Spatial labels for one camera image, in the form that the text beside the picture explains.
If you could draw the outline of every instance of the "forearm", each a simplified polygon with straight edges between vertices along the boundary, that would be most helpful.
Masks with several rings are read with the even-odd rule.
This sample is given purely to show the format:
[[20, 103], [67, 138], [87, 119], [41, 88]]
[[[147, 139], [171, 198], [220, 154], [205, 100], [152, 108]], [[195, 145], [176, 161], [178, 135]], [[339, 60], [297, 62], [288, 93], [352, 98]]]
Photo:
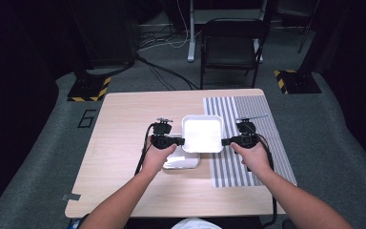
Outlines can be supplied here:
[[137, 174], [100, 203], [85, 219], [81, 228], [123, 228], [153, 178], [154, 175], [151, 174]]
[[332, 207], [273, 171], [259, 179], [270, 190], [297, 228], [351, 228]]

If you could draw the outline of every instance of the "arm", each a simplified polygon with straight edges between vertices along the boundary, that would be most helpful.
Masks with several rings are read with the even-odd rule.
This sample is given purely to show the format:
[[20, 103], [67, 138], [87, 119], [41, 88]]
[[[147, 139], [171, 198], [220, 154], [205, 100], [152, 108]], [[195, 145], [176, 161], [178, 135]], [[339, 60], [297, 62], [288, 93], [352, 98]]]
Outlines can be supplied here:
[[150, 150], [147, 152], [142, 164], [142, 170], [123, 187], [100, 203], [88, 215], [80, 228], [123, 228], [151, 181], [162, 169], [163, 163], [167, 160], [166, 157], [173, 153], [175, 149], [175, 144], [165, 150], [150, 146]]
[[266, 185], [297, 228], [352, 228], [328, 204], [275, 173], [270, 168], [261, 143], [257, 143], [252, 149], [244, 149], [236, 143], [231, 146], [242, 155], [242, 163]]

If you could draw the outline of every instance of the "gray striped placemat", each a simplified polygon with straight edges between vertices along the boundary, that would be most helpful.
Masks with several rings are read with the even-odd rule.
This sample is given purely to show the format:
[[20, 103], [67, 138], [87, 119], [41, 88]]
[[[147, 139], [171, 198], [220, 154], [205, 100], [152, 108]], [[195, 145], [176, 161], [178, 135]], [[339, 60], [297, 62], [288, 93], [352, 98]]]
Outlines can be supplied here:
[[[252, 120], [256, 132], [269, 142], [275, 171], [296, 184], [293, 169], [264, 95], [206, 97], [203, 104], [205, 115], [219, 115], [224, 120], [223, 138], [240, 135], [235, 125], [236, 118], [267, 115]], [[235, 154], [230, 146], [224, 147], [221, 153], [211, 154], [210, 167], [214, 188], [263, 185], [253, 173], [247, 172], [246, 166], [241, 164], [241, 156]]]

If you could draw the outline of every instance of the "black stand base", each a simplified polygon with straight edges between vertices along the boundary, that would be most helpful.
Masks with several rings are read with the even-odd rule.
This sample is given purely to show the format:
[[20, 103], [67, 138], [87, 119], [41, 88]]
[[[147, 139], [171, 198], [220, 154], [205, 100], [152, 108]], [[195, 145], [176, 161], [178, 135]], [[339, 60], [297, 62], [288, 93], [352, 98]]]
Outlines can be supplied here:
[[284, 94], [321, 94], [310, 73], [300, 74], [297, 71], [274, 71], [278, 87]]
[[90, 77], [88, 80], [76, 79], [68, 93], [68, 101], [85, 102], [101, 100], [109, 87], [110, 80], [110, 77]]

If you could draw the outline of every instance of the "person's right arm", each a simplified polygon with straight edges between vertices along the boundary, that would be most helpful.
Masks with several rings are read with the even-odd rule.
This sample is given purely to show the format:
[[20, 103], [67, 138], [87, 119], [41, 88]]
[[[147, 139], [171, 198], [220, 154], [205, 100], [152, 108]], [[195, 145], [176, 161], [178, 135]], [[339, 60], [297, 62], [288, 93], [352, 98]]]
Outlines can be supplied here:
[[275, 173], [260, 142], [252, 149], [242, 148], [236, 143], [231, 146], [242, 155], [242, 163], [266, 185], [297, 228], [352, 228], [328, 204]]

